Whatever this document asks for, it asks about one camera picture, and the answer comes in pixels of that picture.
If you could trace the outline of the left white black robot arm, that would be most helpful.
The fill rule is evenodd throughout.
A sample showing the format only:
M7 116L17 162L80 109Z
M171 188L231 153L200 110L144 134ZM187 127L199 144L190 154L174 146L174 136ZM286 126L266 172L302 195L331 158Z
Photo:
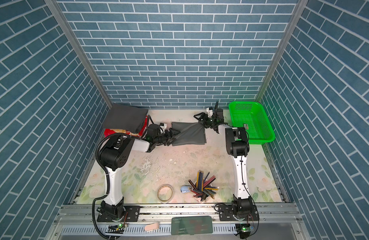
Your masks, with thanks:
M131 151L150 153L156 146L171 145L179 134L179 130L164 130L161 125L151 124L141 138L113 133L98 144L95 160L105 173L106 190L103 197L93 200L93 204L101 200L98 209L101 216L113 222L125 218L124 197L118 188L122 182L121 168L127 163Z

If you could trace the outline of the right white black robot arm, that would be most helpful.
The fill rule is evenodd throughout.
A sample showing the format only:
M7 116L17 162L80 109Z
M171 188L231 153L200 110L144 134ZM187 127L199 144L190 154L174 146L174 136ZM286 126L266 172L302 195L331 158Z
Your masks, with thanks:
M208 109L206 113L194 115L194 118L206 129L211 128L217 133L225 134L227 154L232 157L235 173L235 193L233 194L232 209L219 210L227 212L237 220L253 215L254 201L249 192L247 179L247 156L250 151L249 135L244 127L232 127L224 122L223 110L218 107Z

